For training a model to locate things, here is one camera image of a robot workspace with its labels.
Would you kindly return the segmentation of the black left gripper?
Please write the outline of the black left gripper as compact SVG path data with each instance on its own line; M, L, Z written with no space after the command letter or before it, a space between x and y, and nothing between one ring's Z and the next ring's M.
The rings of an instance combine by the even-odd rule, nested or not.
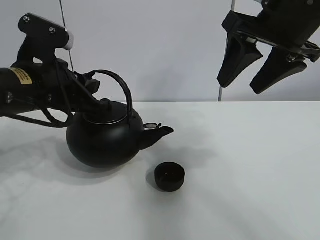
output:
M59 74L56 79L60 81L66 93L66 103L70 105L72 112L98 115L111 109L109 99L98 100L94 97L101 84L99 80L93 78L95 71L80 74L69 70L68 63L61 59L58 59L56 63Z

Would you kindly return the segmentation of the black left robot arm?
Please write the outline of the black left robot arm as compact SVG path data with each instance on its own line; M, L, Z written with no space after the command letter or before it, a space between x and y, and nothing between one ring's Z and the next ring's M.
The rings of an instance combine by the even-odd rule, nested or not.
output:
M17 62L0 70L0 115L40 109L96 113L103 109L93 94L100 82L68 69L62 59L50 63Z

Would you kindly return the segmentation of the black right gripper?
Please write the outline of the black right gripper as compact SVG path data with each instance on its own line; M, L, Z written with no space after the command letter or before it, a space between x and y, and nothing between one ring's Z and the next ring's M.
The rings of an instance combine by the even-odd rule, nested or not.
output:
M273 46L250 87L261 94L278 82L303 72L305 58L316 62L320 47L309 41L320 28L318 0L263 0L257 16L230 11L222 27L228 33L224 60L217 76L227 88L246 68L263 57L257 42Z

